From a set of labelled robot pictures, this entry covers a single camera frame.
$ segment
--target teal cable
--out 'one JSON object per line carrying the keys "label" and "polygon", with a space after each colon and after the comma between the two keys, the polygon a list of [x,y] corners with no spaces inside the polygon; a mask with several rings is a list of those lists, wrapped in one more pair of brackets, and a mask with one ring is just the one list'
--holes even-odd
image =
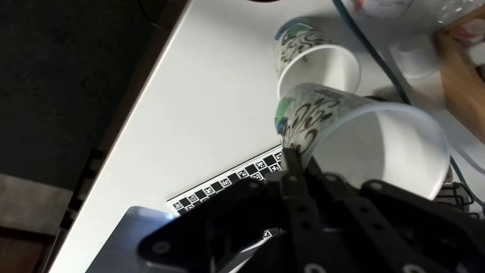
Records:
{"label": "teal cable", "polygon": [[[367,37],[363,34],[363,32],[357,26],[357,24],[355,23],[355,21],[350,16],[349,12],[345,8],[345,5],[342,3],[342,1],[341,0],[332,0],[332,1],[335,5],[337,11],[339,12],[340,16],[345,21],[345,23],[348,25],[350,30],[355,34],[355,36],[357,36],[357,38],[360,40],[360,42],[363,44],[363,46],[366,48],[366,50],[369,52],[369,54],[372,56],[372,58],[381,67],[381,69],[384,71],[384,73],[387,75],[387,77],[389,77],[392,84],[396,88],[396,91],[398,92],[401,100],[404,103],[411,105],[411,101],[407,97],[406,92],[404,91],[404,88],[401,85],[401,83],[399,82],[399,80],[397,79],[396,75],[394,74],[394,72],[392,72],[391,68],[389,68],[387,63],[381,58],[381,55],[379,55],[377,50],[375,50],[374,46],[372,46],[370,41],[367,39]],[[461,173],[460,168],[458,167],[458,165],[456,164],[456,162],[455,162],[455,160],[452,156],[450,158],[450,163],[451,163],[451,166],[453,167],[454,171],[456,172],[456,175],[458,176],[458,179],[460,180],[460,182],[470,192],[473,200],[478,205],[480,205],[482,207],[482,209],[485,210],[484,202],[482,202],[482,200],[480,200],[480,198],[478,198],[475,195],[475,193],[473,193],[473,191],[470,189],[470,187],[468,186],[468,183],[466,182],[463,174]]]}

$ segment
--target dark carpet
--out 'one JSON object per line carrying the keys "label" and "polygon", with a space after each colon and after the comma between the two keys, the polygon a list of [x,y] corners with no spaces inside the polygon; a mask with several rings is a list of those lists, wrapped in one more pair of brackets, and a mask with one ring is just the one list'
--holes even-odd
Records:
{"label": "dark carpet", "polygon": [[73,189],[154,27],[134,0],[1,0],[0,172]]}

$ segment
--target wire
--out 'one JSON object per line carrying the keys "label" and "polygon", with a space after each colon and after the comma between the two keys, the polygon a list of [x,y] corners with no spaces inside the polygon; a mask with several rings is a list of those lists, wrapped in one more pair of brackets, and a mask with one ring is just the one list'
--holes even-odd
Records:
{"label": "wire", "polygon": [[150,25],[158,28],[159,26],[157,22],[153,19],[150,19],[150,17],[148,17],[148,15],[146,14],[145,10],[142,7],[141,0],[135,0],[135,1],[136,1],[136,6],[140,10],[140,13],[142,14],[142,16],[150,23]]}
{"label": "wire", "polygon": [[[372,58],[381,67],[381,69],[384,71],[384,73],[387,75],[387,77],[389,77],[392,84],[396,88],[396,91],[398,92],[401,100],[404,103],[411,105],[411,101],[408,99],[406,92],[404,91],[404,88],[401,85],[401,83],[399,82],[399,80],[397,79],[396,75],[394,74],[394,72],[392,72],[392,70],[389,68],[387,63],[381,58],[379,53],[377,53],[377,51],[375,50],[374,46],[372,46],[370,41],[367,39],[367,37],[363,34],[363,32],[357,26],[357,24],[355,23],[355,21],[350,16],[349,12],[345,8],[345,5],[342,3],[342,1],[341,0],[332,0],[332,1],[333,1],[333,4],[335,5],[337,11],[339,12],[340,16],[345,21],[345,23],[348,25],[350,30],[357,36],[357,38],[364,45],[364,47],[369,52],[369,54],[372,56]],[[482,207],[482,209],[485,211],[484,202],[482,202],[482,200],[480,200],[480,198],[478,198],[475,195],[475,193],[473,193],[473,191],[470,189],[470,187],[468,186],[468,183],[466,182],[463,174],[460,171],[460,168],[458,167],[458,165],[456,164],[456,162],[455,162],[455,160],[452,156],[450,157],[450,163],[451,163],[451,166],[453,167],[453,169],[455,170],[456,175],[458,176],[458,179],[460,180],[460,182],[463,184],[463,186],[466,189],[469,190],[469,193],[471,194],[473,200],[478,205],[480,205]]]}

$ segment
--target table surface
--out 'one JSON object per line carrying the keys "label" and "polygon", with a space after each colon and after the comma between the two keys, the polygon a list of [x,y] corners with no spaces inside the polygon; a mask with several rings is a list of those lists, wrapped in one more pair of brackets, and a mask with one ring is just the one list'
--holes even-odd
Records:
{"label": "table surface", "polygon": [[[357,94],[392,94],[378,65],[331,1],[190,2],[140,94],[54,261],[51,273],[84,273],[128,208],[169,211],[165,201],[278,144],[273,37],[293,17],[314,18],[362,66]],[[387,50],[400,22],[359,21],[399,75]],[[439,73],[405,87],[442,125],[470,186],[485,196],[485,147],[441,111]]]}

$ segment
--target paper cup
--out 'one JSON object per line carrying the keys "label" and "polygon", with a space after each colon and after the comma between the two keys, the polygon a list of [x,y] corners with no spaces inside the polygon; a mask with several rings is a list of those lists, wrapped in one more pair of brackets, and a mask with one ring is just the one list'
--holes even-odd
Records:
{"label": "paper cup", "polygon": [[303,18],[284,24],[275,36],[277,96],[302,83],[316,83],[355,93],[360,66],[345,47],[335,44]]}
{"label": "paper cup", "polygon": [[450,163],[446,137],[425,112],[322,85],[286,93],[275,126],[303,167],[314,157],[322,171],[341,174],[356,188],[379,179],[432,200]]}

